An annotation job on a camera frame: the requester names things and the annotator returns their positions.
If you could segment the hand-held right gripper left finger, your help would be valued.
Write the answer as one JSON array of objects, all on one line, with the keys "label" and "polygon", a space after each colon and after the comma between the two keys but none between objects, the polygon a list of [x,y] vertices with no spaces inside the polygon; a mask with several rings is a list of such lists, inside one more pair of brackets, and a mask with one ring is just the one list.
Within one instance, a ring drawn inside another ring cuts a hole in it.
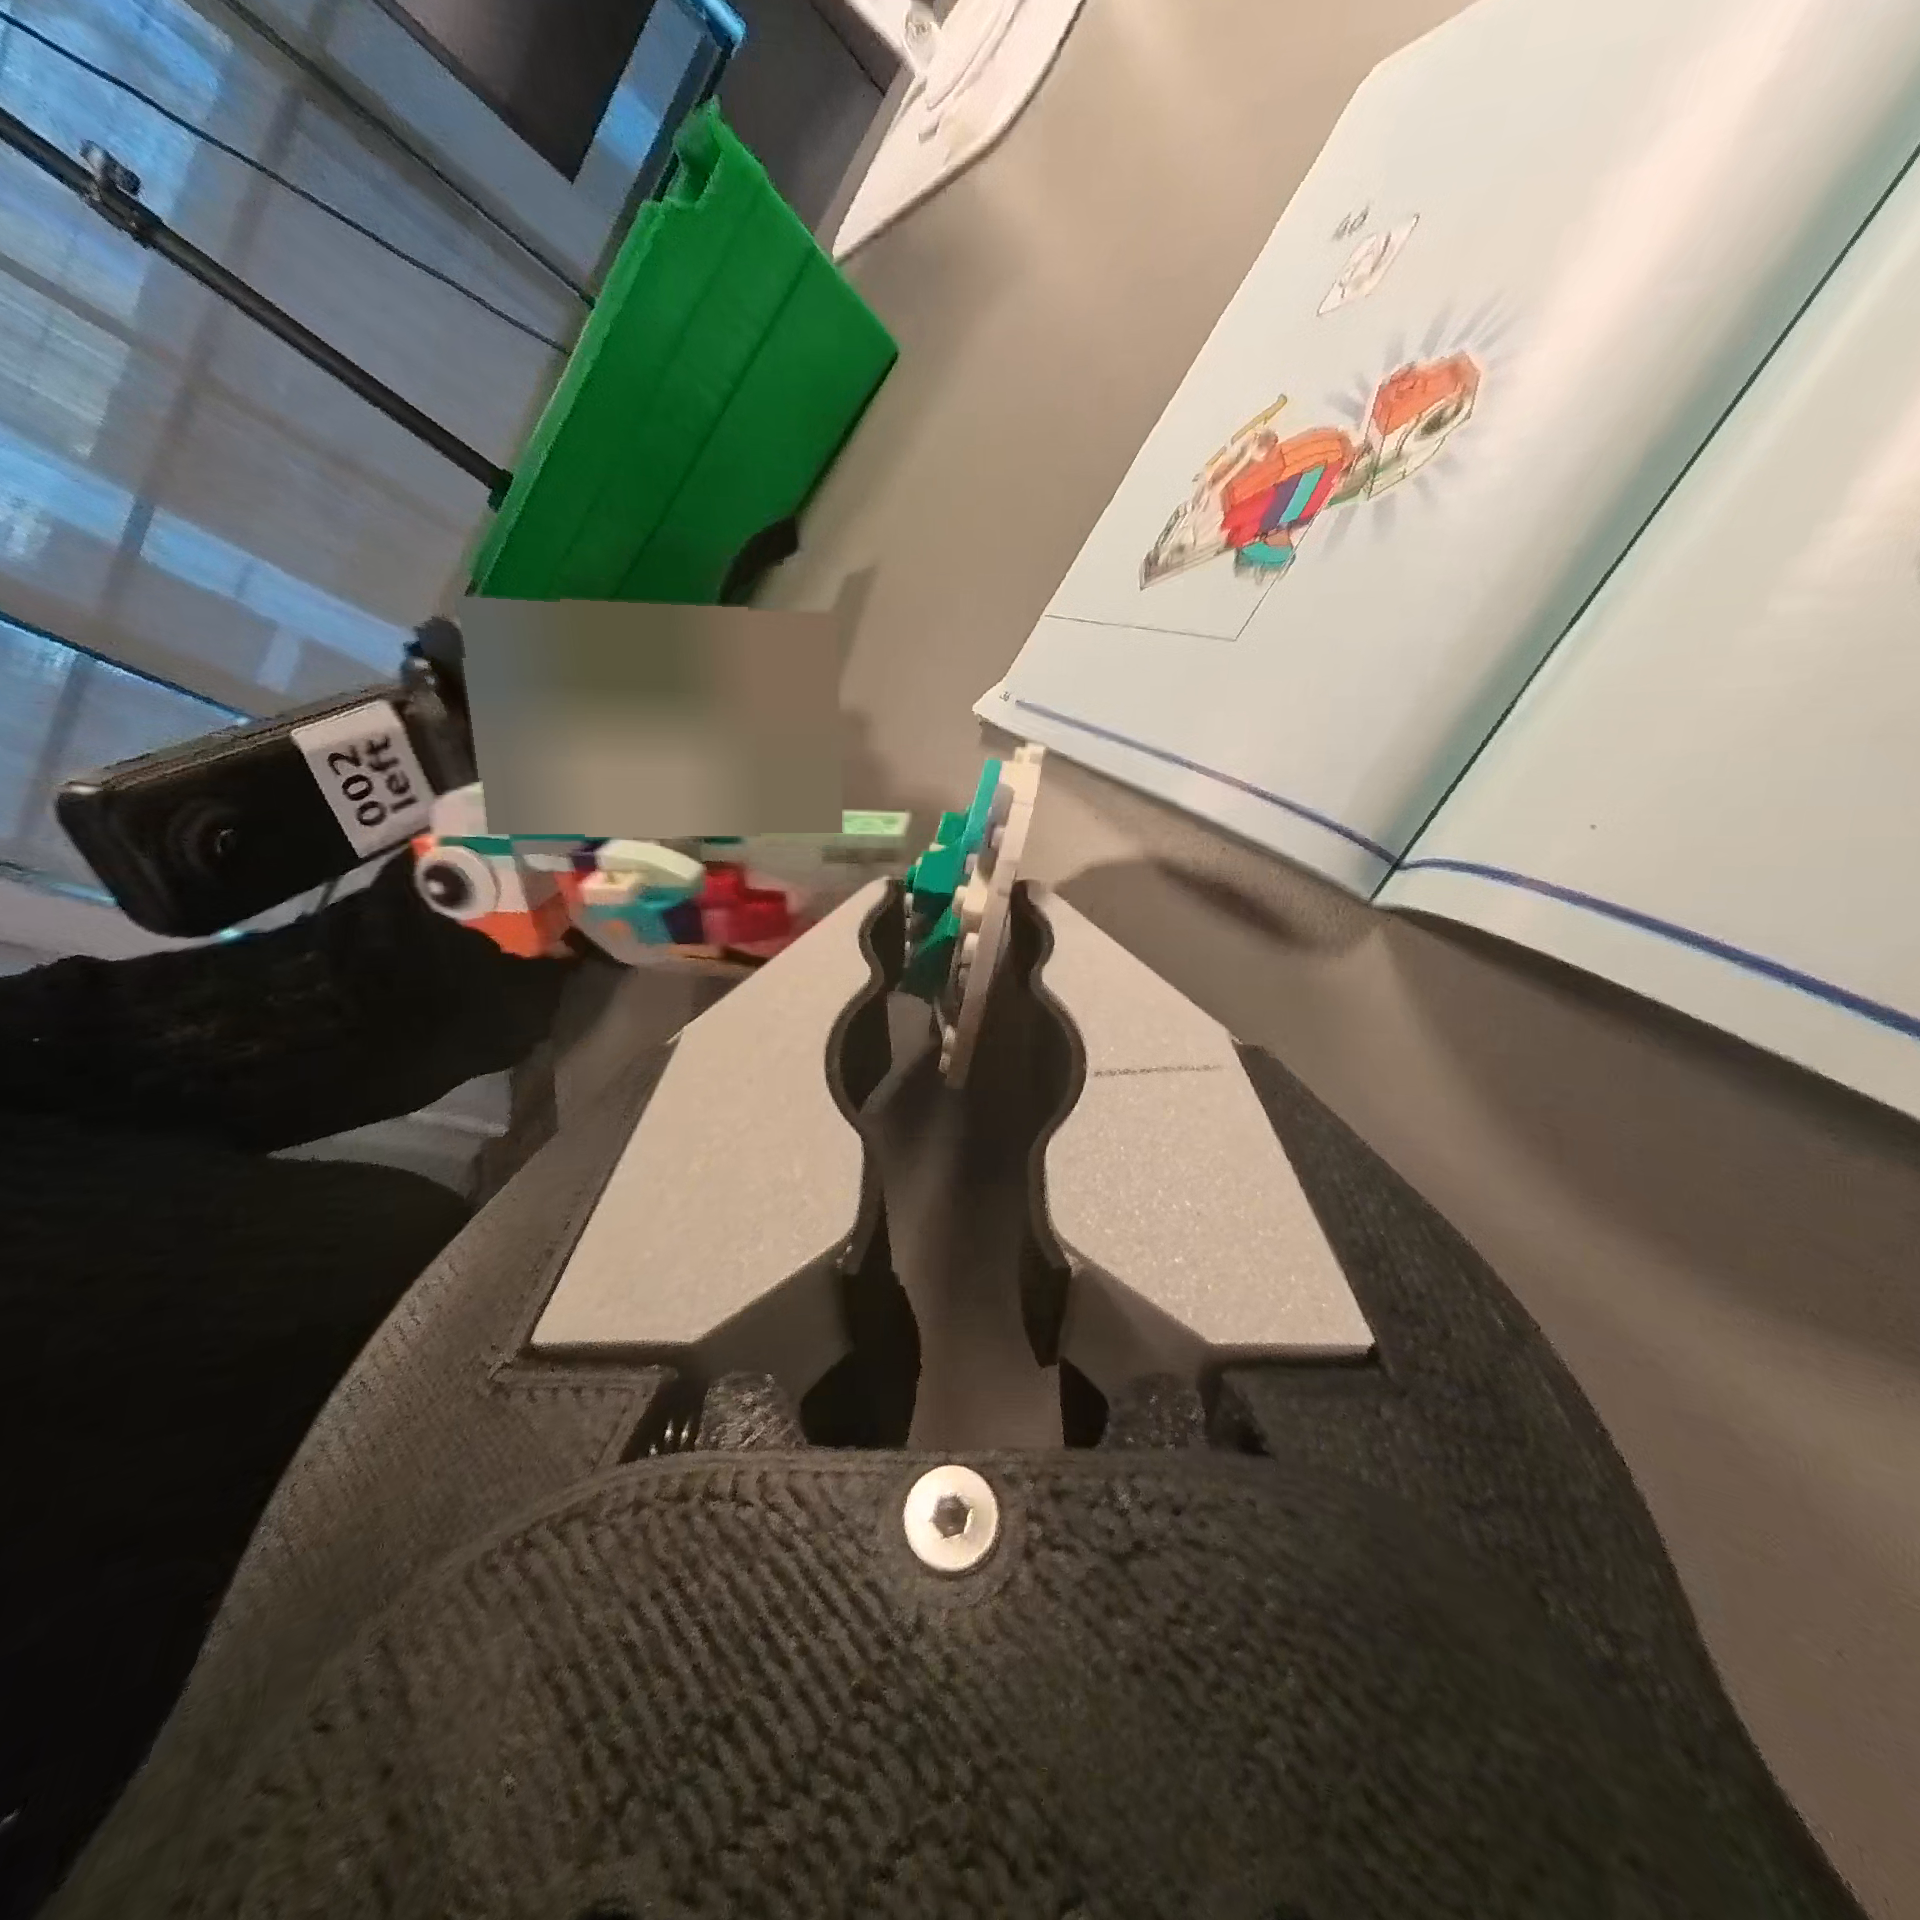
[{"label": "hand-held right gripper left finger", "polygon": [[921,1333],[866,1108],[895,1062],[905,890],[873,879],[664,1051],[532,1324],[544,1361],[777,1381],[804,1437],[900,1449]]}]

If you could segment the open lego instruction booklet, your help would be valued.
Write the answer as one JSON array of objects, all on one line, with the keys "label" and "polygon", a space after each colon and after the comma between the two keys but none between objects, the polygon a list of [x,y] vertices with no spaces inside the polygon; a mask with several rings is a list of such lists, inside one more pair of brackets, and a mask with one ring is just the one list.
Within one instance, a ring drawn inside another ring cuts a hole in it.
[{"label": "open lego instruction booklet", "polygon": [[1915,1115],[1917,6],[1471,4],[976,702]]}]

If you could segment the green plastic bin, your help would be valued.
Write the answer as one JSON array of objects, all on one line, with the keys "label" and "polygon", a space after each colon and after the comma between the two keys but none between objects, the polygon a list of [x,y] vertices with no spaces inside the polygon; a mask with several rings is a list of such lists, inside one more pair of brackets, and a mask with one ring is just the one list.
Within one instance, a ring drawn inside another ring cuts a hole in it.
[{"label": "green plastic bin", "polygon": [[795,549],[897,358],[717,103],[697,108],[516,457],[468,594],[736,601]]}]

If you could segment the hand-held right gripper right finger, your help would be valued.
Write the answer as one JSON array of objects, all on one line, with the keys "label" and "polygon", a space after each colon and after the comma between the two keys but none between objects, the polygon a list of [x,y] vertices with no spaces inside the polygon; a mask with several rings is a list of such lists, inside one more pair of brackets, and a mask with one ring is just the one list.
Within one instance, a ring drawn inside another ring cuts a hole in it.
[{"label": "hand-held right gripper right finger", "polygon": [[1376,1334],[1231,1028],[1056,893],[1019,914],[1041,1054],[1023,1322],[1068,1447],[1155,1388],[1207,1427],[1227,1373],[1369,1367]]}]

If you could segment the colourful lego fish model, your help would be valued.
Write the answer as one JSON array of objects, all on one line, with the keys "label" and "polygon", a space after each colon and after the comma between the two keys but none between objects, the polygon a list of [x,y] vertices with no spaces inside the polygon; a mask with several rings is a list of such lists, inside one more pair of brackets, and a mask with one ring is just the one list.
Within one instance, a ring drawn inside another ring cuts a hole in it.
[{"label": "colourful lego fish model", "polygon": [[905,810],[859,807],[835,833],[680,844],[455,833],[477,802],[477,787],[445,797],[415,838],[424,902],[509,957],[596,950],[627,969],[767,965],[872,877],[898,874],[912,827]]}]

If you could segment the round white teal lego base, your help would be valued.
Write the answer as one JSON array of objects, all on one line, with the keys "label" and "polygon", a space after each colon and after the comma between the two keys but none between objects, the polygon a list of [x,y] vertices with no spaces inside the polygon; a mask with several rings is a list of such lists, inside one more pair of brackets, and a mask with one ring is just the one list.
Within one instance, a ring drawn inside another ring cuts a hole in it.
[{"label": "round white teal lego base", "polygon": [[1013,924],[1045,748],[986,759],[968,807],[939,815],[904,877],[900,991],[923,1001],[948,1087],[968,1083]]}]

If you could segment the large grid window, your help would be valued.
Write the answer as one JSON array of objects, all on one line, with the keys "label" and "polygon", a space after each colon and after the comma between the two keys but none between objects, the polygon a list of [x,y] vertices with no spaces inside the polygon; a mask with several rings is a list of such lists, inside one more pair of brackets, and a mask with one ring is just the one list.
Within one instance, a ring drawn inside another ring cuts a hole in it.
[{"label": "large grid window", "polygon": [[[651,4],[567,175],[383,4],[5,4],[3,105],[507,469],[715,42]],[[385,678],[488,491],[5,150],[5,869],[61,780]]]}]

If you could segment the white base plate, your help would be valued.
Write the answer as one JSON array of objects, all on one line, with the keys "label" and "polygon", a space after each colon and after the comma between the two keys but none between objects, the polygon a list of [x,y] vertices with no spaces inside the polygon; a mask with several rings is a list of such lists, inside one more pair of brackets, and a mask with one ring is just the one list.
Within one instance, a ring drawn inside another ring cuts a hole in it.
[{"label": "white base plate", "polygon": [[1082,11],[1082,3],[852,3],[897,70],[819,227],[836,263],[1010,132]]}]

